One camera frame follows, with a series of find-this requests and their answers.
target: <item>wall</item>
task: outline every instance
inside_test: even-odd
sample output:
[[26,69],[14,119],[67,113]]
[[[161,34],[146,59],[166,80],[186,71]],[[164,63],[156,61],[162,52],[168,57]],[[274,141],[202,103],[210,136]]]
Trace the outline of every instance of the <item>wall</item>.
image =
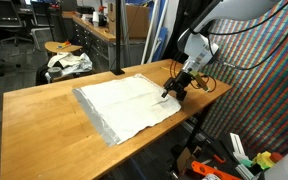
[[[253,21],[219,20],[212,32],[233,32],[255,25],[274,13],[282,0],[263,17]],[[260,62],[288,32],[288,6],[264,25],[231,36],[211,36],[220,46],[220,59],[244,67]],[[288,39],[267,62],[251,71],[219,64],[201,70],[232,89],[215,102],[203,129],[210,135],[235,132],[257,151],[288,152]]]

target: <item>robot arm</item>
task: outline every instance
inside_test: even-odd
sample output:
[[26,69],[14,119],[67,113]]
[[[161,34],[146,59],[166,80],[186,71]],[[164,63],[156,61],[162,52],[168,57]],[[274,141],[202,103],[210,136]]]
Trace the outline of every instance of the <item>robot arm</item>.
[[[196,79],[199,84],[203,84],[198,75],[198,70],[207,64],[214,62],[210,52],[208,39],[200,34],[204,27],[215,19],[231,20],[252,20],[262,16],[275,6],[280,0],[213,0],[202,14],[192,23],[192,25],[180,36],[177,46],[179,50],[189,57],[184,62],[181,71],[175,78],[169,78],[164,84],[165,97],[171,90],[176,91],[176,98],[183,100],[186,95],[186,86]],[[211,43],[214,55],[218,50],[218,45]]]

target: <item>floor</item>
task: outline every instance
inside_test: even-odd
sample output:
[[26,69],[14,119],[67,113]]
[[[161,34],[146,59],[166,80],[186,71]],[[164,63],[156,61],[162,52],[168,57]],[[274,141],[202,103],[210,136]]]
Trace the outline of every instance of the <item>floor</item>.
[[[46,62],[47,54],[45,51],[34,49],[34,45],[30,43],[20,43],[18,47],[9,43],[4,44],[0,58],[5,58],[7,62],[20,63],[22,65],[19,69],[15,67],[4,68],[6,70],[5,76],[0,77],[1,139],[3,93],[34,86],[36,70]],[[187,137],[188,132],[185,128],[178,126],[113,169],[103,179],[170,179],[168,170],[174,160],[170,149],[175,144],[184,144]]]

